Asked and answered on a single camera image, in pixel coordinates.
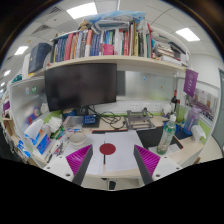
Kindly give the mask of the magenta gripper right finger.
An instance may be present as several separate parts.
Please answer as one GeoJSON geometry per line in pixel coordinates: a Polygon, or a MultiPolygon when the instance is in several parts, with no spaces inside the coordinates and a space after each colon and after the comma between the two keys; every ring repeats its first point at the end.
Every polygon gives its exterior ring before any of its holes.
{"type": "Polygon", "coordinates": [[[134,157],[140,170],[143,183],[145,185],[152,183],[152,176],[160,161],[160,157],[138,145],[134,146],[134,157]]]}

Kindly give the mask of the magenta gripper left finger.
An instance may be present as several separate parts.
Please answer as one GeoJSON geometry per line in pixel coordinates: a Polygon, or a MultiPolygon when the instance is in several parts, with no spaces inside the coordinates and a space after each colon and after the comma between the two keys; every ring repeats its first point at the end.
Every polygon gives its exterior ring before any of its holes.
{"type": "Polygon", "coordinates": [[[66,157],[66,160],[71,168],[74,178],[72,182],[80,186],[86,174],[89,162],[93,155],[93,147],[85,146],[66,157]]]}

